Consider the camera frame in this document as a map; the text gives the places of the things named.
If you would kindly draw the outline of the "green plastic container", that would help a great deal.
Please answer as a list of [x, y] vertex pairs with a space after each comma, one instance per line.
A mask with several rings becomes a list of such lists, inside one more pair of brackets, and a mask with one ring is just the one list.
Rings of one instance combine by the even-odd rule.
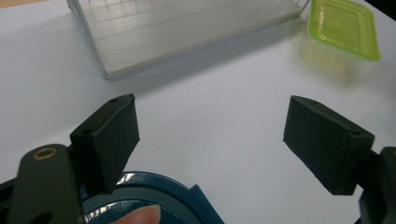
[[374, 13], [352, 0], [311, 0], [298, 53], [329, 82], [361, 84], [381, 60]]

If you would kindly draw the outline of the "round container with blue lid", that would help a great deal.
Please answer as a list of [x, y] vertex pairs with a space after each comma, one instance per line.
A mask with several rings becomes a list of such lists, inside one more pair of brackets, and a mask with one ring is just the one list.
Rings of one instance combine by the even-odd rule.
[[81, 189], [87, 224], [109, 224], [151, 205], [160, 207], [159, 224], [224, 224], [198, 185], [148, 172], [125, 172], [110, 195], [89, 196]]

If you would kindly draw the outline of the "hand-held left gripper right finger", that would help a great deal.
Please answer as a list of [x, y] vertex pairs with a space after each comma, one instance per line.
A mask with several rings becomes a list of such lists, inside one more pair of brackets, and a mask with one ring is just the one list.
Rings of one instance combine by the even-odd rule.
[[293, 95], [283, 141], [333, 195], [351, 195], [358, 161], [375, 136], [326, 105]]

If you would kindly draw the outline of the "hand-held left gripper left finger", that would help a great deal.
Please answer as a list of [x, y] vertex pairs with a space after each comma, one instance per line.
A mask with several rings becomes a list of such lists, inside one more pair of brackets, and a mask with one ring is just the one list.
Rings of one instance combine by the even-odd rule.
[[87, 193], [111, 194], [140, 140], [134, 96], [107, 101], [70, 134], [70, 139]]

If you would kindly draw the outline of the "white wire rack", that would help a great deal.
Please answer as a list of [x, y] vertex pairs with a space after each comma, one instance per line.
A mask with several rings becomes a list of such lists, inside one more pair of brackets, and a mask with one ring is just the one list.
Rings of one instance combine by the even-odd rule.
[[105, 78], [299, 17], [310, 0], [65, 0]]

